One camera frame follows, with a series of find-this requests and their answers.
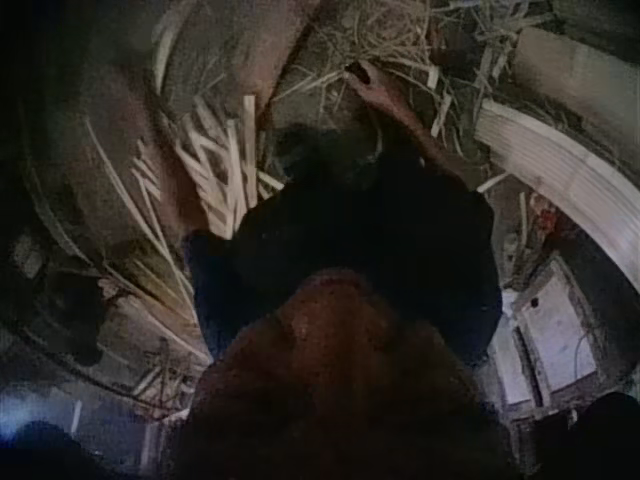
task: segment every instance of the hay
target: hay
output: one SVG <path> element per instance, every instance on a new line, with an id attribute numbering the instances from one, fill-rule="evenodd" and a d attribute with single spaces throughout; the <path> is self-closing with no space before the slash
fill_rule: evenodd
<path id="1" fill-rule="evenodd" d="M 462 110 L 473 115 L 485 95 L 492 93 L 501 73 L 508 68 L 517 32 L 524 26 L 551 18 L 550 14 L 526 17 L 533 2 L 538 0 L 456 0 L 438 8 L 432 7 L 435 3 L 432 0 L 344 2 L 335 16 L 312 24 L 306 44 L 273 101 L 315 91 L 319 102 L 318 123 L 333 124 L 333 118 L 344 104 L 345 86 L 342 83 L 336 91 L 329 91 L 327 87 L 343 78 L 346 65 L 370 60 L 407 87 L 411 104 L 418 111 L 434 108 L 437 111 L 437 106 L 451 97 L 451 112 L 436 130 L 447 128 L 448 123 L 462 116 Z M 440 37 L 441 33 L 463 26 L 465 30 L 475 28 L 475 38 L 485 47 L 481 49 L 485 54 L 469 65 L 471 71 L 477 72 L 475 82 L 454 85 L 453 78 L 448 78 L 432 62 L 432 53 L 434 48 L 446 48 L 442 39 L 446 35 Z M 317 71 L 307 63 L 311 58 L 313 65 L 321 66 Z M 460 105 L 456 88 L 469 87 L 475 91 L 475 102 Z M 472 131 L 458 133 L 473 137 Z M 459 151 L 459 143 L 455 137 L 451 147 Z"/>

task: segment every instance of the wooden debris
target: wooden debris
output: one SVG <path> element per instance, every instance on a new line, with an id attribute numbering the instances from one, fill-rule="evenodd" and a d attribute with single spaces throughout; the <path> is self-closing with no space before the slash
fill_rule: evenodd
<path id="1" fill-rule="evenodd" d="M 427 88 L 435 90 L 438 87 L 438 80 L 440 79 L 440 67 L 437 65 L 429 66 L 429 78 L 427 79 Z"/>
<path id="2" fill-rule="evenodd" d="M 256 97 L 244 97 L 244 158 L 247 165 L 247 201 L 249 208 L 258 204 L 256 180 Z"/>
<path id="3" fill-rule="evenodd" d="M 211 113 L 211 110 L 207 107 L 204 99 L 198 95 L 195 97 L 193 103 L 196 107 L 198 119 L 200 120 L 200 123 L 202 123 L 207 135 L 221 146 L 226 147 L 228 140 L 224 129 L 220 126 L 216 116 Z"/>
<path id="4" fill-rule="evenodd" d="M 476 88 L 481 88 L 489 78 L 489 72 L 491 71 L 491 65 L 493 63 L 493 48 L 487 45 L 482 53 L 482 60 L 480 61 L 480 69 L 476 76 L 474 83 Z"/>
<path id="5" fill-rule="evenodd" d="M 236 210 L 234 225 L 237 229 L 242 218 L 247 213 L 247 197 L 242 177 L 240 161 L 240 147 L 238 145 L 238 127 L 235 120 L 227 120 L 227 135 L 229 137 L 230 178 L 229 191 L 233 195 Z"/>
<path id="6" fill-rule="evenodd" d="M 502 180 L 507 178 L 509 175 L 511 175 L 509 172 L 504 172 L 504 173 L 501 173 L 500 175 L 496 175 L 495 177 L 490 178 L 489 180 L 484 182 L 482 185 L 480 185 L 476 189 L 476 192 L 478 192 L 478 193 L 486 193 L 486 192 L 488 192 L 493 187 L 495 187 L 498 183 L 500 183 Z"/>
<path id="7" fill-rule="evenodd" d="M 450 94 L 445 93 L 442 100 L 442 105 L 440 105 L 440 110 L 438 110 L 438 115 L 433 121 L 433 126 L 431 127 L 431 136 L 433 138 L 437 138 L 438 135 L 440 135 L 440 130 L 442 130 L 444 122 L 447 119 L 447 113 L 449 113 L 449 108 L 451 107 L 452 101 L 453 97 Z"/>

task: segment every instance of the white plank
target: white plank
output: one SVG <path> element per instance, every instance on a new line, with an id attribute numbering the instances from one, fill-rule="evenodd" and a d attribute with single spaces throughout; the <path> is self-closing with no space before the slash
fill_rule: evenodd
<path id="1" fill-rule="evenodd" d="M 552 127 L 489 100 L 476 138 L 585 230 L 640 291 L 640 191 L 627 178 Z"/>

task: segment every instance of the wooden stick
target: wooden stick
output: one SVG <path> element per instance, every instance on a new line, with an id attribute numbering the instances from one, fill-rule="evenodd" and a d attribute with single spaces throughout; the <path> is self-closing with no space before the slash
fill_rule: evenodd
<path id="1" fill-rule="evenodd" d="M 449 112 L 452 101 L 453 97 L 450 94 L 445 93 L 444 100 L 442 101 L 442 105 L 440 106 L 440 110 L 438 111 L 438 116 L 434 120 L 433 126 L 431 127 L 431 136 L 433 138 L 436 138 L 440 134 L 440 130 L 442 130 L 444 121 L 447 118 L 447 113 Z"/>
<path id="2" fill-rule="evenodd" d="M 256 97 L 244 97 L 244 159 L 247 166 L 247 201 L 249 208 L 258 204 L 256 178 Z"/>
<path id="3" fill-rule="evenodd" d="M 93 144 L 96 147 L 96 150 L 98 151 L 98 155 L 104 162 L 105 168 L 107 170 L 107 174 L 109 175 L 109 179 L 111 180 L 111 184 L 114 186 L 114 188 L 120 195 L 120 198 L 122 198 L 122 200 L 124 201 L 125 205 L 129 209 L 129 212 L 138 223 L 138 226 L 140 227 L 142 232 L 146 235 L 149 241 L 158 249 L 158 251 L 164 256 L 165 252 L 162 248 L 162 245 L 160 244 L 158 239 L 155 238 L 155 236 L 153 235 L 153 232 L 151 231 L 151 228 L 147 224 L 147 221 L 145 220 L 142 213 L 140 213 L 140 210 L 138 209 L 137 205 L 129 195 L 129 192 L 127 192 L 127 189 L 122 183 L 122 180 L 120 180 L 120 177 L 118 176 L 118 173 L 113 167 L 111 160 L 109 160 L 109 157 L 107 157 L 106 152 L 104 151 L 104 149 L 102 148 L 102 145 L 98 141 L 98 137 L 96 136 L 93 130 L 89 117 L 85 117 L 85 124 L 87 126 L 87 129 L 89 130 L 89 135 L 91 136 L 91 140 L 93 141 Z"/>
<path id="4" fill-rule="evenodd" d="M 164 235 L 164 232 L 162 231 L 162 227 L 160 226 L 160 222 L 158 221 L 158 216 L 156 215 L 156 211 L 153 208 L 153 204 L 151 203 L 151 199 L 149 198 L 149 192 L 147 192 L 147 189 L 145 188 L 145 184 L 144 181 L 140 182 L 140 190 L 142 191 L 142 198 L 144 200 L 145 205 L 147 206 L 147 210 L 149 212 L 149 216 L 151 217 L 151 224 L 153 225 L 154 230 L 156 231 L 156 238 L 159 239 L 160 244 L 162 245 L 162 247 L 164 248 L 165 252 L 166 252 L 166 258 L 169 262 L 169 266 L 171 267 L 171 270 L 173 271 L 173 274 L 176 277 L 176 281 L 178 282 L 178 287 L 180 288 L 180 292 L 182 293 L 182 296 L 184 297 L 184 300 L 186 302 L 187 308 L 189 308 L 189 310 L 191 310 L 191 314 L 193 315 L 193 322 L 197 323 L 197 316 L 196 316 L 196 312 L 193 308 L 193 287 L 191 286 L 191 284 L 189 283 L 189 281 L 186 279 L 186 277 L 184 276 L 184 274 L 182 272 L 180 272 L 180 270 L 178 269 L 178 266 L 176 265 L 175 260 L 173 259 L 173 256 L 171 255 L 171 251 L 169 250 L 169 245 L 167 243 L 167 239 Z M 187 288 L 185 287 L 185 285 L 189 286 L 189 290 L 190 292 L 187 292 Z"/>
<path id="5" fill-rule="evenodd" d="M 284 188 L 284 183 L 279 182 L 278 180 L 261 170 L 258 170 L 258 178 L 270 187 L 275 188 L 276 190 L 282 190 Z"/>
<path id="6" fill-rule="evenodd" d="M 205 172 L 205 179 L 207 180 L 203 185 L 204 191 L 210 196 L 210 201 L 212 205 L 220 205 L 220 210 L 224 211 L 225 199 L 218 187 L 218 183 L 216 181 L 216 177 L 211 169 L 211 164 L 209 163 L 209 159 L 207 158 L 206 153 L 203 148 L 206 148 L 205 143 L 210 143 L 211 145 L 215 145 L 208 138 L 200 135 L 195 131 L 195 126 L 193 125 L 193 121 L 189 116 L 184 119 L 184 125 L 187 130 L 187 134 L 191 143 L 193 145 L 194 150 L 196 151 L 196 155 L 200 160 L 200 165 Z"/>
<path id="7" fill-rule="evenodd" d="M 263 200 L 268 200 L 269 198 L 271 198 L 271 194 L 267 191 L 266 188 L 264 188 L 264 185 L 262 184 L 258 184 L 258 193 Z"/>
<path id="8" fill-rule="evenodd" d="M 495 187 L 498 183 L 500 183 L 502 180 L 507 178 L 509 175 L 511 175 L 509 172 L 504 172 L 504 173 L 501 173 L 500 175 L 497 175 L 497 176 L 495 176 L 493 178 L 490 178 L 489 180 L 484 182 L 482 185 L 480 185 L 476 189 L 476 192 L 478 192 L 478 193 L 486 193 L 488 190 L 490 190 L 493 187 Z"/>
<path id="9" fill-rule="evenodd" d="M 209 107 L 207 107 L 204 99 L 198 95 L 194 99 L 194 104 L 196 106 L 196 114 L 200 119 L 200 123 L 202 123 L 202 126 L 207 132 L 207 135 L 209 135 L 223 147 L 227 147 L 227 136 L 220 126 L 220 123 L 218 122 L 216 116 L 211 112 L 211 110 L 209 110 Z"/>
<path id="10" fill-rule="evenodd" d="M 133 157 L 131 160 L 133 161 L 133 164 L 135 165 L 135 167 L 140 172 L 144 173 L 145 177 L 149 179 L 151 183 L 156 185 L 156 187 L 160 184 L 160 182 L 158 182 L 158 176 L 151 171 L 151 169 L 145 162 L 143 162 L 141 159 L 137 157 Z"/>
<path id="11" fill-rule="evenodd" d="M 236 202 L 236 228 L 240 225 L 242 217 L 247 213 L 247 199 L 242 180 L 242 164 L 240 161 L 240 148 L 238 146 L 238 129 L 235 120 L 227 121 L 227 135 L 229 136 L 229 154 L 231 166 L 231 178 L 229 186 L 234 192 Z"/>

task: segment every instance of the man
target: man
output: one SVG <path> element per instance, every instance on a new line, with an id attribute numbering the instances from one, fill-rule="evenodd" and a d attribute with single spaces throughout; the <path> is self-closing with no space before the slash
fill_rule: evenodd
<path id="1" fill-rule="evenodd" d="M 188 174 L 147 120 L 153 99 L 132 104 L 215 358 L 168 457 L 172 476 L 513 473 L 453 353 L 479 361 L 500 316 L 491 210 L 447 171 L 395 84 L 368 62 L 352 71 L 351 87 L 407 140 L 388 146 L 364 190 L 309 160 L 230 243 L 208 232 Z"/>

